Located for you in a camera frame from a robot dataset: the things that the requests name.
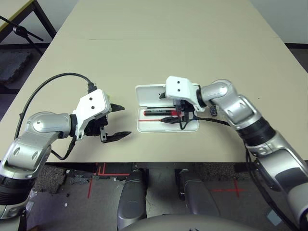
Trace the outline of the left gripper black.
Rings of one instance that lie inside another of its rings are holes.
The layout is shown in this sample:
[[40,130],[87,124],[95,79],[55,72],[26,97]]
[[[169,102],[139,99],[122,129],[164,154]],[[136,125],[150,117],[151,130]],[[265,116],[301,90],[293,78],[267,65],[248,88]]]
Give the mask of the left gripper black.
[[[125,110],[125,108],[121,105],[111,103],[110,106],[111,106],[111,112]],[[107,125],[108,121],[106,115],[98,119],[93,119],[85,127],[84,134],[86,136],[100,136],[102,143],[115,142],[131,134],[131,131],[122,131],[122,132],[116,132],[113,135],[108,135],[108,133],[104,129],[104,127]]]

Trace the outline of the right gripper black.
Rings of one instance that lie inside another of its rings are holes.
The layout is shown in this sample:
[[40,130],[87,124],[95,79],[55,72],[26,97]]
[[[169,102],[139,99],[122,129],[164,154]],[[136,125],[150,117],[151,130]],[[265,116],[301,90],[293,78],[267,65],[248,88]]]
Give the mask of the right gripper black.
[[[165,99],[166,93],[160,93],[159,99]],[[180,119],[182,121],[189,121],[190,120],[190,113],[194,112],[194,106],[187,102],[186,100],[173,100],[175,109],[177,111],[177,116],[168,116],[160,119],[163,123],[168,124],[176,124],[180,123]]]

